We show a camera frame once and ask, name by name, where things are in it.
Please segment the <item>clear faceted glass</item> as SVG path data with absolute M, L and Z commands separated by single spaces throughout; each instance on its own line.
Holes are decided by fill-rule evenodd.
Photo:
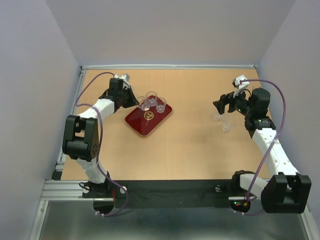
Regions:
M 156 99 L 155 109 L 159 114 L 163 114 L 166 110 L 167 101 L 163 97 Z
M 158 94 L 155 91 L 148 91 L 145 94 L 150 107 L 155 107 L 157 105 Z

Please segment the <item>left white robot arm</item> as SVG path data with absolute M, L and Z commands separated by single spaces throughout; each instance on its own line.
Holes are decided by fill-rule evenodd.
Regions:
M 110 174 L 99 161 L 103 120 L 119 108 L 138 104 L 129 80 L 128 74 L 114 75 L 95 104 L 76 102 L 77 107 L 87 106 L 88 109 L 79 115 L 69 115 L 65 120 L 62 152 L 75 160 L 87 176 L 87 182 L 79 184 L 83 198 L 106 198 L 111 193 Z

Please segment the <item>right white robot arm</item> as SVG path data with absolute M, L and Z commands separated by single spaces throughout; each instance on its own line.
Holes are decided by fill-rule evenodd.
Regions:
M 258 172 L 236 171 L 230 182 L 231 192 L 245 195 L 233 208 L 245 213 L 249 209 L 251 195 L 261 201 L 266 213 L 302 214 L 305 211 L 312 182 L 308 175 L 302 175 L 293 166 L 278 140 L 279 131 L 267 115 L 270 93 L 262 88 L 255 89 L 249 98 L 245 92 L 223 94 L 214 101 L 218 113 L 223 115 L 225 107 L 244 116 L 244 126 L 251 139 L 263 154 L 264 163 L 270 173 L 270 180 L 258 177 Z

